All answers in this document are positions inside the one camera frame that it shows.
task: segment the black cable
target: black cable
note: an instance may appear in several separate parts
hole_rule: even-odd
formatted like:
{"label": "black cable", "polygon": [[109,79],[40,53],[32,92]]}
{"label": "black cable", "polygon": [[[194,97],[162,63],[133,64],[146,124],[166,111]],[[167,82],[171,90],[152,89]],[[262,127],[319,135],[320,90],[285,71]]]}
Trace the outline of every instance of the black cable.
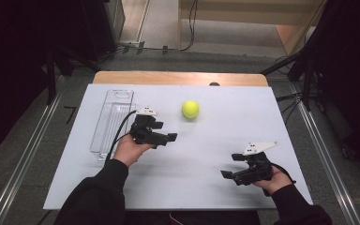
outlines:
{"label": "black cable", "polygon": [[289,118],[291,117],[291,114],[293,113],[294,109],[296,109],[297,105],[298,105],[301,101],[302,101],[301,98],[299,98],[299,99],[297,99],[297,100],[295,101],[296,103],[294,104],[291,112],[289,112],[288,117],[287,117],[286,120],[285,120],[285,126],[286,126],[286,124],[288,123],[288,120],[289,120]]}
{"label": "black cable", "polygon": [[285,173],[289,177],[289,179],[291,179],[292,183],[294,183],[294,184],[296,183],[296,181],[291,178],[291,175],[288,173],[287,170],[285,170],[285,168],[277,165],[276,163],[271,163],[271,165],[277,167],[277,169],[279,169],[281,172]]}
{"label": "black cable", "polygon": [[[108,55],[105,56],[105,58],[103,60],[101,60],[100,62],[98,62],[97,64],[98,65],[101,65],[102,63],[104,63],[105,61],[107,61],[107,59],[109,59],[111,56],[113,56],[114,54],[116,53],[119,53],[121,51],[123,51],[125,48],[121,48],[121,49],[117,49],[115,52],[111,52],[109,53]],[[75,68],[84,68],[85,65],[79,65],[79,64],[74,64],[72,62],[72,66],[75,67]]]}
{"label": "black cable", "polygon": [[288,96],[284,96],[284,97],[276,97],[276,101],[280,102],[280,101],[290,99],[290,98],[294,98],[294,97],[301,97],[302,94],[303,93],[301,93],[301,92],[297,92],[297,93],[294,93],[294,94],[291,94],[291,95],[288,95]]}
{"label": "black cable", "polygon": [[[192,23],[191,26],[191,14],[192,14],[192,9],[194,9],[194,21]],[[197,10],[198,10],[198,0],[194,0],[194,3],[192,4],[191,10],[189,11],[189,16],[188,16],[188,23],[189,23],[189,30],[191,31],[191,41],[189,42],[188,46],[185,49],[182,49],[180,51],[186,51],[189,48],[191,48],[191,46],[194,44],[194,37],[195,37],[195,19],[197,18]]]}
{"label": "black cable", "polygon": [[134,132],[134,131],[137,131],[137,130],[139,130],[139,129],[142,129],[142,128],[145,127],[146,125],[147,125],[147,124],[145,124],[144,126],[140,126],[140,127],[137,128],[137,129],[132,129],[132,130],[130,130],[128,133],[126,133],[126,134],[122,135],[121,137],[119,137],[117,140],[113,140],[111,148],[113,149],[113,146],[115,146],[123,137],[127,136],[129,133]]}
{"label": "black cable", "polygon": [[283,115],[286,111],[288,111],[297,101],[297,99],[295,99],[291,105],[289,105],[288,107],[286,107],[283,111],[281,111],[280,113]]}
{"label": "black cable", "polygon": [[[286,56],[286,55],[284,55],[284,56],[280,56],[279,58],[277,58],[276,59],[276,61],[274,62],[274,65],[277,63],[277,61],[279,60],[279,59],[281,59],[281,58],[286,58],[286,59],[288,59],[289,60],[289,58],[288,58],[288,56]],[[279,70],[279,69],[277,69],[277,71],[278,72],[280,72],[280,73],[282,73],[282,74],[284,74],[284,75],[288,75],[288,73],[286,73],[286,72],[282,72],[281,70]]]}
{"label": "black cable", "polygon": [[52,212],[52,210],[49,210],[48,212],[46,212],[46,214],[43,216],[43,218],[39,221],[39,223],[37,225],[41,225],[43,223],[43,221],[46,219],[46,217]]}
{"label": "black cable", "polygon": [[311,77],[311,87],[317,91],[318,95],[322,93],[320,87],[318,86],[319,79],[319,73],[314,72],[313,76]]}
{"label": "black cable", "polygon": [[110,158],[111,158],[111,154],[113,153],[113,147],[114,147],[115,144],[119,141],[118,136],[119,136],[119,133],[120,133],[121,130],[122,130],[122,127],[124,126],[124,124],[126,123],[126,121],[129,119],[129,117],[130,117],[132,114],[134,114],[134,113],[136,113],[136,111],[129,112],[129,113],[127,114],[127,116],[125,116],[125,118],[124,118],[124,120],[122,121],[121,125],[119,126],[119,129],[116,131],[115,138],[114,138],[113,141],[112,141],[112,145],[111,145],[111,148],[110,148],[110,152],[109,152],[109,153],[107,154],[107,156],[106,156],[105,163],[107,163],[107,162],[110,160]]}
{"label": "black cable", "polygon": [[130,46],[130,45],[121,45],[122,47],[125,48],[129,48],[129,49],[134,49],[134,50],[152,50],[152,51],[175,51],[175,52],[179,52],[180,50],[178,49],[157,49],[157,48],[145,48],[145,47],[135,47],[135,46]]}

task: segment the person's left hand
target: person's left hand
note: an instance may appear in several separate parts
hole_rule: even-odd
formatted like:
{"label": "person's left hand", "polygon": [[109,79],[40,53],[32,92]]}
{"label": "person's left hand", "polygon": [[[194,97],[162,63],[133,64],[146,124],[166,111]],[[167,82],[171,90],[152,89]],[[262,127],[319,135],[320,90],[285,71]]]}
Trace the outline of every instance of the person's left hand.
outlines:
{"label": "person's left hand", "polygon": [[148,149],[154,147],[153,144],[136,144],[130,134],[125,135],[116,147],[113,158],[120,160],[130,167]]}

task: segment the white bracket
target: white bracket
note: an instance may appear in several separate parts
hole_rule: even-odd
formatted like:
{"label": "white bracket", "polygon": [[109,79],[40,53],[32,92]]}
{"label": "white bracket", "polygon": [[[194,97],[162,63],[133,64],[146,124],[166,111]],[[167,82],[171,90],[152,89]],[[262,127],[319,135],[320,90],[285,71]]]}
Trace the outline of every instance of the white bracket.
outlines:
{"label": "white bracket", "polygon": [[244,156],[256,155],[269,148],[277,146],[278,142],[250,142],[244,150]]}
{"label": "white bracket", "polygon": [[144,107],[144,108],[142,108],[142,109],[139,109],[137,112],[136,112],[136,114],[139,114],[139,115],[153,115],[153,116],[157,116],[158,115],[158,113],[155,111],[155,110],[153,110],[152,108],[150,108],[150,107]]}

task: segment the black sleeve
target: black sleeve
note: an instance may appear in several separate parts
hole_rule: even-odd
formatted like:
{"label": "black sleeve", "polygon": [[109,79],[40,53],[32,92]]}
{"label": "black sleeve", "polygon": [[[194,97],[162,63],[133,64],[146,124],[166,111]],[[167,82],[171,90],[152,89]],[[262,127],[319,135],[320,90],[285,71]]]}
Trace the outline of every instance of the black sleeve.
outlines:
{"label": "black sleeve", "polygon": [[95,177],[85,178],[75,187],[54,224],[123,224],[127,177],[124,163],[108,161]]}
{"label": "black sleeve", "polygon": [[277,190],[272,198],[279,213],[276,225],[332,224],[329,215],[319,205],[308,204],[294,185]]}

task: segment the tripod leg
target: tripod leg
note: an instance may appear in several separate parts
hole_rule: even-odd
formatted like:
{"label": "tripod leg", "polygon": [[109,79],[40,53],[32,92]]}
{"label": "tripod leg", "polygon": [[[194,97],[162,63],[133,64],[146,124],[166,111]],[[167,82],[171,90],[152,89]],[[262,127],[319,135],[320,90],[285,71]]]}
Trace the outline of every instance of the tripod leg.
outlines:
{"label": "tripod leg", "polygon": [[279,70],[280,68],[283,68],[283,67],[285,67],[286,65],[288,65],[288,64],[296,61],[299,57],[302,56],[302,53],[303,53],[303,51],[300,51],[300,52],[298,52],[298,53],[296,53],[296,54],[293,54],[293,55],[287,57],[286,59],[279,61],[279,62],[276,63],[275,65],[273,65],[273,66],[271,66],[271,67],[269,67],[269,68],[261,71],[260,73],[261,73],[262,75],[264,75],[264,76],[267,76],[268,74],[270,74],[270,73],[272,73],[272,72],[274,72],[274,71],[277,71],[277,70]]}
{"label": "tripod leg", "polygon": [[52,48],[49,48],[47,51],[46,70],[47,70],[47,74],[48,74],[48,90],[49,90],[48,102],[46,104],[50,105],[56,95]]}
{"label": "tripod leg", "polygon": [[302,96],[303,104],[305,105],[308,111],[310,111],[309,92],[311,90],[312,73],[313,73],[313,61],[309,59],[305,73],[305,81],[304,81],[303,96]]}
{"label": "tripod leg", "polygon": [[86,67],[92,69],[95,72],[99,72],[101,71],[101,68],[96,66],[95,64],[89,62],[87,59],[81,57],[80,55],[76,54],[74,51],[63,47],[63,46],[58,46],[60,51],[63,51],[63,53],[67,54],[68,56],[76,59],[78,62],[82,63],[83,65],[85,65]]}
{"label": "tripod leg", "polygon": [[297,82],[302,76],[302,74],[306,71],[308,63],[307,57],[307,54],[300,55],[300,58],[294,62],[291,70],[289,70],[288,73],[288,80],[290,82]]}
{"label": "tripod leg", "polygon": [[69,63],[67,56],[58,51],[57,46],[52,48],[52,60],[57,65],[62,75],[72,75],[74,67]]}

